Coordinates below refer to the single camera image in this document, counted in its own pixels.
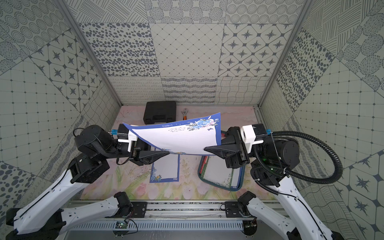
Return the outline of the green floral stationery paper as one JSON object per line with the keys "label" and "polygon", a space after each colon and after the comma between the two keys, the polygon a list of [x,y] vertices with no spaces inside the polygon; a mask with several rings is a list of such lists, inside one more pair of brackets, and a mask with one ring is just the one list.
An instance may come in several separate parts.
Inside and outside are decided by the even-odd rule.
{"label": "green floral stationery paper", "polygon": [[214,185],[236,189],[239,185],[241,169],[227,168],[224,159],[217,156],[207,156],[203,160],[200,177]]}

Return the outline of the blue floral stationery paper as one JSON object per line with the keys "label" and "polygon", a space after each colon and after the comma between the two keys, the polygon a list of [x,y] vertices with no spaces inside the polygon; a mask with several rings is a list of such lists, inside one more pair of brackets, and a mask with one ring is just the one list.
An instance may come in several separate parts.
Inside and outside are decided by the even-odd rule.
{"label": "blue floral stationery paper", "polygon": [[220,113],[158,125],[124,125],[145,143],[171,154],[209,156],[204,148],[221,145]]}
{"label": "blue floral stationery paper", "polygon": [[167,155],[152,164],[150,183],[178,182],[180,176],[180,156]]}

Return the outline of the teal plastic storage box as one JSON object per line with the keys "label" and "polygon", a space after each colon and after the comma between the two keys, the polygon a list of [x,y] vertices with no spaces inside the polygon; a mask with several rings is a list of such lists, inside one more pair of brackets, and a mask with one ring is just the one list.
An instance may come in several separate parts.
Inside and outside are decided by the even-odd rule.
{"label": "teal plastic storage box", "polygon": [[245,167],[238,169],[227,168],[224,159],[213,156],[202,156],[198,177],[201,181],[214,187],[236,192],[244,182]]}

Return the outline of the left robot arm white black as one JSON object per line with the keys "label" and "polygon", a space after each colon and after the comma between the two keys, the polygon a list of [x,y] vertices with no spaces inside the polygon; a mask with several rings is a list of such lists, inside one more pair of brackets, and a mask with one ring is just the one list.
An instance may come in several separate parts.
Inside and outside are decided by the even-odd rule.
{"label": "left robot arm white black", "polygon": [[132,216],[134,206],[125,192],[86,206],[63,208],[74,195],[110,169],[109,159],[126,158],[127,162],[143,166],[169,155],[168,151],[153,151],[147,143],[130,134],[124,125],[121,130],[117,139],[98,125],[83,128],[81,133],[75,134],[80,155],[71,160],[61,176],[37,199],[23,208],[7,211],[6,224],[13,227],[13,231],[6,238],[55,240],[71,228],[89,221]]}

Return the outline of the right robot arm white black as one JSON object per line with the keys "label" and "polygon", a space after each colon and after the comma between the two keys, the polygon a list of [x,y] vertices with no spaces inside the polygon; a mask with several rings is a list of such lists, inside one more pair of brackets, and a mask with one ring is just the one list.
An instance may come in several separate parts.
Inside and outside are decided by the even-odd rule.
{"label": "right robot arm white black", "polygon": [[[300,162],[298,138],[314,143],[331,158],[334,172],[326,178],[313,178],[295,172]],[[317,217],[297,189],[293,178],[319,185],[339,180],[343,166],[336,152],[323,141],[301,132],[266,129],[263,124],[231,127],[220,145],[204,150],[225,160],[228,168],[251,164],[251,176],[262,189],[277,197],[287,217],[266,206],[255,194],[247,191],[238,200],[239,213],[260,219],[285,240],[342,240]]]}

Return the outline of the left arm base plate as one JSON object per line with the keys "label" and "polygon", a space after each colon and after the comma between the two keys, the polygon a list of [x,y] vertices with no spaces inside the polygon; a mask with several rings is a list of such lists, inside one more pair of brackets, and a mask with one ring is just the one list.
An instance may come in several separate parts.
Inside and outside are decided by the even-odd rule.
{"label": "left arm base plate", "polygon": [[124,218],[144,218],[147,211],[147,202],[131,202],[130,206],[123,208]]}

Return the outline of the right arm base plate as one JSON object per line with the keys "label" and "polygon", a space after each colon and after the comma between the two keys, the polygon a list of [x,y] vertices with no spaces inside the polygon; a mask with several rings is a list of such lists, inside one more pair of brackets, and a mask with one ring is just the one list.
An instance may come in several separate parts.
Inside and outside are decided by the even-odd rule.
{"label": "right arm base plate", "polygon": [[229,201],[224,203],[224,207],[227,218],[247,218],[250,216],[247,207],[243,203]]}

